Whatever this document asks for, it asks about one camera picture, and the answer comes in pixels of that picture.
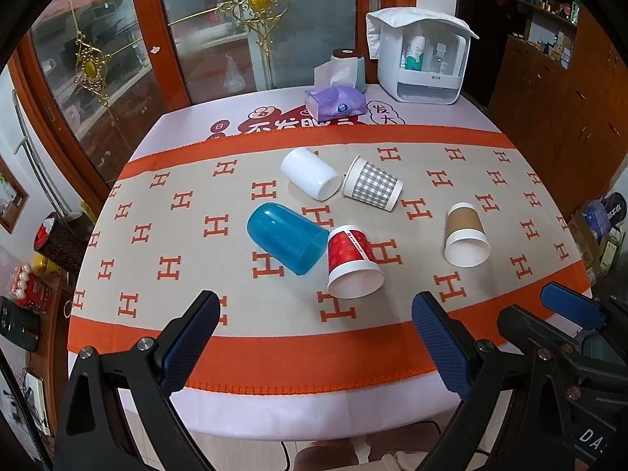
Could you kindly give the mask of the red paper cup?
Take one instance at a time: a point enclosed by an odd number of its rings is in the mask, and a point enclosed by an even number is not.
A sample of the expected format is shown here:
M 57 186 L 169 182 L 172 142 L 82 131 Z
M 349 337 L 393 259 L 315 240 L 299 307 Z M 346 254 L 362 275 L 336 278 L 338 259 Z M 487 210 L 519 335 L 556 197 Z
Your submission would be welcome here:
M 362 228 L 355 225 L 335 228 L 328 237 L 327 258 L 327 289 L 335 298 L 363 298 L 384 283 L 384 274 Z

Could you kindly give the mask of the brown sleeve paper cup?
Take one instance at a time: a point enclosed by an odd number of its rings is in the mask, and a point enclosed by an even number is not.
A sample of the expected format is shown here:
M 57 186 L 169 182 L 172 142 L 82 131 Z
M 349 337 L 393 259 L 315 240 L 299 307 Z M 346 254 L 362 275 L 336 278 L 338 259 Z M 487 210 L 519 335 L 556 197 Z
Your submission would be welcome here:
M 489 259 L 491 245 L 471 203 L 458 202 L 449 208 L 443 253 L 450 265 L 460 268 L 475 268 Z

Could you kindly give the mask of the grey checkered paper cup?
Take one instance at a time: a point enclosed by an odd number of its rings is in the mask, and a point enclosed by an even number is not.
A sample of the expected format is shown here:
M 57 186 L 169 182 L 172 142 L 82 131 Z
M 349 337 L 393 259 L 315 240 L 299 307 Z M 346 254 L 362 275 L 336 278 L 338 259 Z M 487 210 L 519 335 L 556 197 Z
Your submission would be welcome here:
M 403 182 L 362 156 L 350 164 L 341 188 L 342 195 L 353 201 L 391 212 L 403 189 Z

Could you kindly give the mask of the blue plastic cup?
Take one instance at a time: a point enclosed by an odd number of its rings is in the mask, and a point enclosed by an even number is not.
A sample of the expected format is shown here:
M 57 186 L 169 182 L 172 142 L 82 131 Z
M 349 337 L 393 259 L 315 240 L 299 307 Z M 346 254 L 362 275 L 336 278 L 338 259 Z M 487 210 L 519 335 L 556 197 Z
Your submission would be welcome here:
M 267 202 L 247 221 L 249 237 L 298 276 L 307 274 L 325 254 L 329 231 L 288 207 Z

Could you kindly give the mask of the white plastic cup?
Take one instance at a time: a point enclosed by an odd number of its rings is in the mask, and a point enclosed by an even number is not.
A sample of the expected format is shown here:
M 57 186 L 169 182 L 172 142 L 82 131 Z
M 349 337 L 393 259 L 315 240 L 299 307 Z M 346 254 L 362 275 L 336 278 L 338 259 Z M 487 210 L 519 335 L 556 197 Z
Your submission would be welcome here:
M 343 181 L 330 165 L 305 147 L 288 152 L 280 169 L 287 180 L 316 201 L 331 198 Z

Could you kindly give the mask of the cardboard box with items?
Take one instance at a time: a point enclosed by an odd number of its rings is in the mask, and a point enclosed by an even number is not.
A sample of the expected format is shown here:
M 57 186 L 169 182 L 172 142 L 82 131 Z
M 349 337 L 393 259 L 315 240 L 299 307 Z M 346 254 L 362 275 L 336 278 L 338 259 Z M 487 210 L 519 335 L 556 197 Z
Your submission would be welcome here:
M 586 202 L 571 215 L 568 228 L 592 286 L 605 279 L 627 242 L 627 201 L 620 192 Z

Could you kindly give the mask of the pale printed tablecloth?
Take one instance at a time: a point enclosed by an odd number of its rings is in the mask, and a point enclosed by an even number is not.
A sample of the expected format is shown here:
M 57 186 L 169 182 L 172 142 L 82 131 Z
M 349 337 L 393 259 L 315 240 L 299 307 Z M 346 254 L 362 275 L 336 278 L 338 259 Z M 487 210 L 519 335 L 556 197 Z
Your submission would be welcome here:
M 252 439 L 348 437 L 456 405 L 411 320 L 431 294 L 476 338 L 517 304 L 550 319 L 544 285 L 588 292 L 566 218 L 511 141 L 465 99 L 400 103 L 314 121 L 300 87 L 162 116 L 124 165 L 87 245 L 68 350 L 124 351 L 154 337 L 199 292 L 218 327 L 172 401 L 193 431 Z M 328 262 L 302 276 L 260 248 L 262 204 L 330 235 L 366 234 L 383 285 L 330 294 Z

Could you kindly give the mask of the red dotted gift box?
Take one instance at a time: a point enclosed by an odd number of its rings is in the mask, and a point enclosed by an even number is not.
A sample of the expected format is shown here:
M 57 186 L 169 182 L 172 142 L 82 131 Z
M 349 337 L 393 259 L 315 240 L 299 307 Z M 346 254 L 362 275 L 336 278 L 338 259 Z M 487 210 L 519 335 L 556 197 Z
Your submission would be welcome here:
M 65 271 L 78 274 L 94 223 L 85 213 L 50 213 L 37 230 L 33 249 Z

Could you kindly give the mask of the orange beige H-pattern cloth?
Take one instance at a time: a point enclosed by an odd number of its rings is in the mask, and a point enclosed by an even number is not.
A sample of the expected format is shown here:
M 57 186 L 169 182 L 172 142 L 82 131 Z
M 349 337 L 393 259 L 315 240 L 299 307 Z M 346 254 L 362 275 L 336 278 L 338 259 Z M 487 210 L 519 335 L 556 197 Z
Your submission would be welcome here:
M 218 327 L 188 380 L 287 396 L 395 383 L 432 365 L 411 323 L 430 291 L 478 338 L 498 312 L 590 283 L 567 223 L 504 134 L 325 126 L 145 151 L 87 245 L 72 352 L 128 349 L 202 291 Z

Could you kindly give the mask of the dark wooden shelf cabinet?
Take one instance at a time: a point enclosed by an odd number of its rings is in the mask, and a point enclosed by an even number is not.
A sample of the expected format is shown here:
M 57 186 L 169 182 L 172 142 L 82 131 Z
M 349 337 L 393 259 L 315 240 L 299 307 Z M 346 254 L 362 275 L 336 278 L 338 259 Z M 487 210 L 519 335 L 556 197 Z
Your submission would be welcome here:
M 578 0 L 514 0 L 489 118 L 570 217 L 611 187 L 627 156 L 627 65 Z

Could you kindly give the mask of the white countertop sterilizer box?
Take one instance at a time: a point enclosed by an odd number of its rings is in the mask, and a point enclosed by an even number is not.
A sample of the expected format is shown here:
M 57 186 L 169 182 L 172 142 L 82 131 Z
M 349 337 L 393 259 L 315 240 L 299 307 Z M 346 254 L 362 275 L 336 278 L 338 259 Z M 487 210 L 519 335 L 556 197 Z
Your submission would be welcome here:
M 366 14 L 368 55 L 377 63 L 379 84 L 402 103 L 455 103 L 477 37 L 464 20 L 419 7 Z

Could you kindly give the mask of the purple tissue pack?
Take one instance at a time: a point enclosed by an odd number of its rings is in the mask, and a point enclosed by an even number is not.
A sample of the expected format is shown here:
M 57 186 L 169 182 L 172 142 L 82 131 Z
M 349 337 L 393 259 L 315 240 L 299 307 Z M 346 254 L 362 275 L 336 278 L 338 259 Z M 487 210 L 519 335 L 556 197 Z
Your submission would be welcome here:
M 354 73 L 330 60 L 314 68 L 314 85 L 305 91 L 305 108 L 318 122 L 363 115 L 364 93 L 354 87 Z

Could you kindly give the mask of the wooden glass sliding door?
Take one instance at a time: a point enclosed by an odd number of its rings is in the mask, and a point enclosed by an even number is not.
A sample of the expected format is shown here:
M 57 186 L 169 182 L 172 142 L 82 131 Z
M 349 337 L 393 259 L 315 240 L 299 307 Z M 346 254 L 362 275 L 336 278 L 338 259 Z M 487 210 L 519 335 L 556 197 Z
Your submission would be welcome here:
M 416 0 L 45 0 L 7 62 L 23 156 L 53 201 L 57 169 L 99 207 L 162 116 L 308 85 L 365 17 Z

